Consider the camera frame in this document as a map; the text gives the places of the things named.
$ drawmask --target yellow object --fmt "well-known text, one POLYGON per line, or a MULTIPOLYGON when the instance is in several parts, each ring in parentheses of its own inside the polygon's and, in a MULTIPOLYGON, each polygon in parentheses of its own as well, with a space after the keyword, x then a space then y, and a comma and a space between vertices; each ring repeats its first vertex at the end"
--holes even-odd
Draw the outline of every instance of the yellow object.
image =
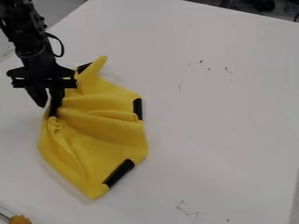
POLYGON ((10 224, 31 224, 31 221, 23 215, 16 215, 10 219, 10 224))
POLYGON ((44 159, 92 200, 109 190, 106 180, 124 161, 137 165, 148 154, 143 122, 133 112, 140 95, 98 75, 106 60, 76 74, 79 86, 66 90, 58 117, 45 113, 38 144, 44 159))

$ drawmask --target floor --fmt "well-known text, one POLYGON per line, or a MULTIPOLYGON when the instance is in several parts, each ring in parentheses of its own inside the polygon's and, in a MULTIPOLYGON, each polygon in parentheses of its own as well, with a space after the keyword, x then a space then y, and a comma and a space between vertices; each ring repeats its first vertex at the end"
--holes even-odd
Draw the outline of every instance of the floor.
POLYGON ((87 0, 33 0, 33 3, 38 13, 45 17, 46 23, 51 27, 86 1, 87 0))
POLYGON ((275 8, 270 12, 259 12, 250 6, 248 0, 186 0, 201 4, 210 4, 223 6, 228 9, 245 11, 249 13, 264 15, 272 18, 280 18, 288 21, 293 21, 296 14, 299 13, 299 1, 297 0, 274 0, 275 8))

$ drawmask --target white surface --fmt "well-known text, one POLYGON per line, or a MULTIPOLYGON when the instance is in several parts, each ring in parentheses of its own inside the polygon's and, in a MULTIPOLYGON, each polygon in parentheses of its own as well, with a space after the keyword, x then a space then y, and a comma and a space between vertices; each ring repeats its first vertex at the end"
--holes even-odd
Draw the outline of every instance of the white surface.
POLYGON ((0 66, 6 204, 61 224, 289 221, 299 167, 298 24, 176 0, 90 0, 52 33, 66 44, 62 65, 107 55, 105 73, 143 95, 150 154, 88 201, 40 158, 43 110, 12 89, 5 72, 19 62, 8 60, 0 66))

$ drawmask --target stain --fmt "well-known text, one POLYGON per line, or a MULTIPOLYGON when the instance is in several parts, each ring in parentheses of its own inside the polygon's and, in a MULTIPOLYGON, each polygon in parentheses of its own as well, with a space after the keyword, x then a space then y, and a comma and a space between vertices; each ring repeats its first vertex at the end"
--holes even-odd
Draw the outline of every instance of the stain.
POLYGON ((228 69, 227 66, 226 66, 226 71, 227 71, 229 74, 233 74, 232 70, 228 69))
POLYGON ((196 223, 200 223, 200 219, 199 219, 199 214, 200 214, 200 212, 196 212, 195 213, 195 221, 196 221, 196 223))
POLYGON ((180 212, 182 212, 183 214, 189 216, 189 213, 187 212, 187 203, 184 202, 184 200, 181 200, 178 204, 176 209, 180 212))

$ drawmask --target yellow fabric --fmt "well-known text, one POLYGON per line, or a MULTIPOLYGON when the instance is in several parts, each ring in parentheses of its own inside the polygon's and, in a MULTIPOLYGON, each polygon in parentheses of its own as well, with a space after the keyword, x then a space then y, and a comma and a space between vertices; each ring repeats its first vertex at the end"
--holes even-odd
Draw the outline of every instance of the yellow fabric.
POLYGON ((137 165, 148 154, 143 122, 133 112, 140 95, 98 75, 106 60, 76 74, 79 86, 66 90, 58 117, 45 113, 38 144, 44 159, 90 199, 109 190, 102 182, 125 159, 137 165))

